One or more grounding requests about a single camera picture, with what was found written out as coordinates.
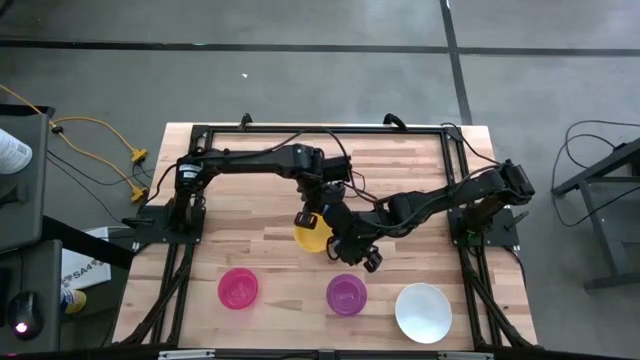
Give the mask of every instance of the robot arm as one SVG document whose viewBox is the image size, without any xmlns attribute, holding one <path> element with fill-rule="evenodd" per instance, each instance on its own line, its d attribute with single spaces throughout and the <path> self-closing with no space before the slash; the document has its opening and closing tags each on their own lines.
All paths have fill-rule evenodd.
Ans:
<svg viewBox="0 0 640 360">
<path fill-rule="evenodd" d="M 475 178 L 431 192 L 398 193 L 373 201 L 371 211 L 351 211 L 344 202 L 344 182 L 352 180 L 349 158 L 325 159 L 321 149 L 285 145 L 269 151 L 203 150 L 180 158 L 176 164 L 175 196 L 167 204 L 169 227 L 183 231 L 191 226 L 191 198 L 220 174 L 274 173 L 297 182 L 304 206 L 294 218 L 296 226 L 315 228 L 322 214 L 333 236 L 327 239 L 330 258 L 356 265 L 363 258 L 374 272 L 382 256 L 373 243 L 385 236 L 400 238 L 432 214 L 465 207 L 459 226 L 479 233 L 491 226 L 492 217 L 505 205 L 526 204 L 533 187 L 519 165 L 507 161 Z"/>
</svg>

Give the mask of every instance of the wooden tabletop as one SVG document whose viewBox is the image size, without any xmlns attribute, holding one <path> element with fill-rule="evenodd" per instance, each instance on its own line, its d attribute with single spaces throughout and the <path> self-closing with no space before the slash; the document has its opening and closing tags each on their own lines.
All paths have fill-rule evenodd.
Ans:
<svg viewBox="0 0 640 360">
<path fill-rule="evenodd" d="M 152 189 L 167 167 L 186 154 L 192 125 L 167 124 Z M 486 127 L 467 126 L 463 131 L 479 153 L 493 157 Z M 214 146 L 260 150 L 289 135 L 218 134 Z M 339 137 L 353 157 L 354 170 L 366 176 L 366 190 L 379 197 L 402 191 L 430 191 L 446 185 L 437 136 Z M 341 155 L 335 141 L 326 134 L 303 135 L 296 142 L 320 147 L 327 157 Z M 470 170 L 487 165 L 468 149 L 467 154 Z M 453 156 L 457 168 L 458 161 Z M 173 173 L 166 177 L 152 204 L 164 205 L 169 200 L 174 193 L 173 179 Z M 362 264 L 350 267 L 330 261 L 324 253 L 310 254 L 297 246 L 293 239 L 293 216 L 302 203 L 292 180 L 272 174 L 221 175 L 211 182 L 205 196 L 207 219 L 203 241 L 196 247 L 193 259 L 180 347 L 369 350 L 473 347 L 460 262 L 451 245 L 444 213 L 433 215 L 405 238 L 378 240 L 376 245 L 384 261 L 378 271 L 369 274 Z M 347 204 L 354 210 L 370 210 L 371 206 L 360 199 L 349 199 Z M 488 248 L 486 252 L 496 302 L 521 334 L 535 343 L 518 264 L 504 249 Z M 166 245 L 156 244 L 134 259 L 114 341 L 129 335 L 158 297 L 166 253 Z M 232 267 L 249 268 L 259 280 L 258 297 L 244 310 L 225 308 L 217 296 L 218 280 Z M 340 317 L 327 305 L 327 285 L 339 274 L 356 275 L 366 284 L 367 304 L 357 316 Z M 404 287 L 416 282 L 435 285 L 451 303 L 451 330 L 435 344 L 409 340 L 395 321 L 396 297 Z M 172 300 L 163 339 L 169 331 L 173 306 Z M 483 334 L 489 341 L 484 307 L 479 306 L 478 311 Z"/>
</svg>

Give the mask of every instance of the concrete floor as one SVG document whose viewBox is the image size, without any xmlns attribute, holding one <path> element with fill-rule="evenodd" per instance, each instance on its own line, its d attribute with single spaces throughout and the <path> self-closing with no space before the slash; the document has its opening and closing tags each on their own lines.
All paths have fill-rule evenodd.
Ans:
<svg viewBox="0 0 640 360">
<path fill-rule="evenodd" d="M 446 45 L 437 0 L 191 0 L 153 2 L 20 0 L 0 19 L 0 37 L 252 44 Z M 634 0 L 451 0 L 461 46 L 638 48 Z M 640 124 L 638 58 L 462 56 L 473 123 L 488 125 L 498 159 L 523 164 L 538 190 L 520 223 L 521 256 L 541 345 L 640 357 L 640 286 L 587 294 L 583 281 L 607 274 L 588 222 L 567 229 L 552 211 L 551 167 L 565 129 L 585 119 Z M 0 83 L 57 115 L 109 121 L 155 163 L 169 121 L 375 122 L 394 112 L 408 123 L 461 123 L 448 55 L 153 52 L 0 49 Z M 15 102 L 0 94 L 0 102 Z M 614 143 L 634 128 L 578 131 Z M 66 134 L 123 167 L 129 154 L 101 128 Z M 86 172 L 117 180 L 51 138 L 51 149 Z M 609 149 L 572 146 L 592 163 Z M 558 181 L 578 168 L 563 159 Z M 118 216 L 131 216 L 126 185 L 88 183 Z M 46 213 L 79 228 L 113 222 L 84 190 L 48 168 Z M 582 201 L 561 204 L 567 220 Z M 109 321 L 104 316 L 101 324 Z"/>
</svg>

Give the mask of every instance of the white bottle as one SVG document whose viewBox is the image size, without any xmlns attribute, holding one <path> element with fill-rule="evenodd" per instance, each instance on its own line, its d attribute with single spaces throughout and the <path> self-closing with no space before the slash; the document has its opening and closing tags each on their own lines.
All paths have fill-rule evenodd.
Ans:
<svg viewBox="0 0 640 360">
<path fill-rule="evenodd" d="M 31 161 L 31 148 L 11 134 L 0 129 L 0 174 L 13 174 Z"/>
</svg>

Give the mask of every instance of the red light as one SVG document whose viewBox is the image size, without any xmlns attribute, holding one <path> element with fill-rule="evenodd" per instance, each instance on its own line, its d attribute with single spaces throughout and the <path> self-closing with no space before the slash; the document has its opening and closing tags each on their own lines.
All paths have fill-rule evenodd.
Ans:
<svg viewBox="0 0 640 360">
<path fill-rule="evenodd" d="M 27 331 L 27 324 L 19 323 L 18 325 L 16 325 L 16 330 L 21 334 L 24 333 L 25 331 Z"/>
</svg>

